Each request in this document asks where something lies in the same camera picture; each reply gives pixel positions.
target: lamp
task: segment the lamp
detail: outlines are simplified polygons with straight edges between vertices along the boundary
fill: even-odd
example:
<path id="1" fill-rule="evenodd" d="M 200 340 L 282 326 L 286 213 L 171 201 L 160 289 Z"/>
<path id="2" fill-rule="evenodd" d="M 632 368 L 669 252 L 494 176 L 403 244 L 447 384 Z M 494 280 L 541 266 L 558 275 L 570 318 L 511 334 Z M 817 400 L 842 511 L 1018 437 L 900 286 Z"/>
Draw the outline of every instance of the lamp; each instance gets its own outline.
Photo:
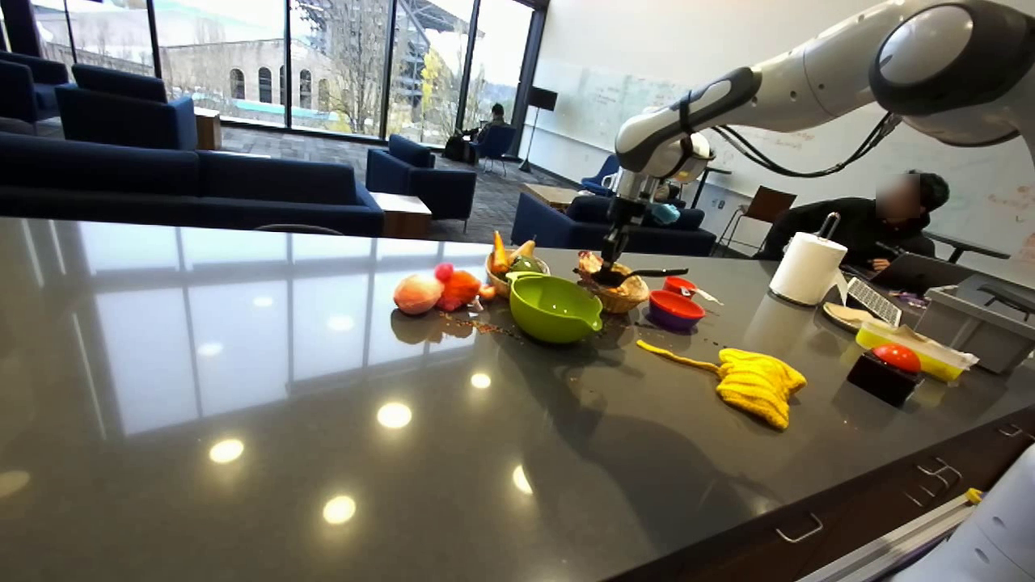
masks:
<path id="1" fill-rule="evenodd" d="M 526 157 L 530 157 L 530 141 L 537 139 L 537 127 L 541 127 L 541 110 L 552 110 L 558 107 L 558 91 L 545 91 L 545 86 L 530 86 L 526 91 L 526 107 L 537 110 L 537 121 L 534 121 L 534 134 L 526 135 L 526 149 L 523 149 L 523 160 L 521 160 L 521 173 L 526 173 Z"/>

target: floor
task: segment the floor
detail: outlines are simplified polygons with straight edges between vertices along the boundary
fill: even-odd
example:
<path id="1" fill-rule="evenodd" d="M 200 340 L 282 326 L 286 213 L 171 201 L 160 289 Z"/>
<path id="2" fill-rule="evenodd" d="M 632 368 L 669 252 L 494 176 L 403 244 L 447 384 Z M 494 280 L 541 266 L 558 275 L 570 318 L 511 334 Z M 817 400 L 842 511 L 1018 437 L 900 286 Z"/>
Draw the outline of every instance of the floor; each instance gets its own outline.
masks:
<path id="1" fill-rule="evenodd" d="M 237 131 L 223 127 L 223 149 L 228 152 L 251 152 L 270 160 L 298 160 L 298 161 L 334 161 L 351 165 L 360 182 L 366 182 L 366 141 L 342 141 L 342 139 L 319 139 L 319 135 L 286 135 L 286 134 L 265 134 L 265 131 Z M 473 167 L 456 165 L 450 160 L 436 157 L 436 167 Z M 493 230 L 500 230 L 506 240 L 511 240 L 513 209 L 521 196 L 521 185 L 566 185 L 558 176 L 526 167 L 521 173 L 518 161 L 482 161 L 476 185 L 476 207 L 473 216 L 462 221 L 436 221 L 435 240 L 469 240 L 469 244 L 489 244 Z"/>

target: wall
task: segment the wall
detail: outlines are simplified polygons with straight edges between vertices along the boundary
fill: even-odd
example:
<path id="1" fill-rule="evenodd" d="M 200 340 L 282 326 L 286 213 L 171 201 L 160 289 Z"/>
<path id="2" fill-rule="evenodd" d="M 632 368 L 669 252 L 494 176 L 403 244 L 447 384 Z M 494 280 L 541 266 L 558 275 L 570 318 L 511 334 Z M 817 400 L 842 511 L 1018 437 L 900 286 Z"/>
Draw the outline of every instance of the wall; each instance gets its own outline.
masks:
<path id="1" fill-rule="evenodd" d="M 599 167 L 622 121 L 647 105 L 669 107 L 686 91 L 701 86 L 742 64 L 757 64 L 795 49 L 843 15 L 873 8 L 869 0 L 552 0 L 537 84 L 552 86 L 552 112 L 530 112 L 537 127 L 526 160 L 566 178 Z M 864 107 L 808 134 L 744 131 L 768 157 L 789 167 L 825 167 L 842 161 L 880 121 L 880 107 Z M 937 233 L 1017 252 L 1035 233 L 1035 173 L 1025 147 L 947 149 L 900 127 L 873 157 L 842 176 L 803 182 L 752 165 L 714 134 L 714 165 L 728 178 L 710 182 L 701 207 L 711 233 L 720 233 L 735 203 L 757 185 L 795 190 L 800 201 L 867 195 L 869 167 L 928 167 L 950 182 L 955 201 L 936 213 Z M 753 244 L 762 225 L 739 230 Z"/>

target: sofa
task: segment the sofa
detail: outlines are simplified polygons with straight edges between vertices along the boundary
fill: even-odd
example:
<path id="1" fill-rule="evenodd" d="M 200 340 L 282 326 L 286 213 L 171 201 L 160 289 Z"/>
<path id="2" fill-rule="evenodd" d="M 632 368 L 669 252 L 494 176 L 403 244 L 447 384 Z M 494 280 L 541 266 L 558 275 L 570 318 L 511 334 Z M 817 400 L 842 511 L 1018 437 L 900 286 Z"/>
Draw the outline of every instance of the sofa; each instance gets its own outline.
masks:
<path id="1" fill-rule="evenodd" d="M 193 149 L 193 99 L 168 99 L 160 78 L 73 64 L 73 84 L 58 86 L 65 139 L 148 149 Z"/>
<path id="2" fill-rule="evenodd" d="M 0 213 L 382 236 L 346 165 L 133 149 L 0 134 Z"/>
<path id="3" fill-rule="evenodd" d="M 403 135 L 366 152 L 366 188 L 415 195 L 435 221 L 469 221 L 476 203 L 476 173 L 435 167 L 435 152 Z"/>
<path id="4" fill-rule="evenodd" d="M 0 118 L 39 124 L 58 118 L 58 86 L 68 84 L 62 63 L 0 53 Z"/>
<path id="5" fill-rule="evenodd" d="M 610 233 L 610 196 L 583 195 L 566 209 L 521 190 L 511 244 L 537 240 L 537 247 L 599 248 Z M 628 252 L 711 256 L 714 236 L 701 230 L 701 209 L 679 209 L 669 225 L 643 223 L 628 236 Z"/>

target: gray countertop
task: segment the gray countertop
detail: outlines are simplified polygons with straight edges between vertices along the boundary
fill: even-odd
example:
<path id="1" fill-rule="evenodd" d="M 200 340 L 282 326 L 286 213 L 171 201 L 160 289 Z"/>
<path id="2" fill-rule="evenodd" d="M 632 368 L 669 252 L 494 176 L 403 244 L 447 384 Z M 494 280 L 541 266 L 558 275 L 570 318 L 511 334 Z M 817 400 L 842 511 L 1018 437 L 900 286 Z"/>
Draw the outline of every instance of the gray countertop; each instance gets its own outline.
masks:
<path id="1" fill-rule="evenodd" d="M 869 399 L 852 334 L 759 262 L 623 259 L 726 301 L 693 337 L 633 318 L 541 347 L 500 304 L 395 314 L 403 275 L 484 252 L 0 221 L 4 579 L 603 579 L 1035 404 L 1031 365 Z M 794 362 L 794 428 L 636 337 Z"/>

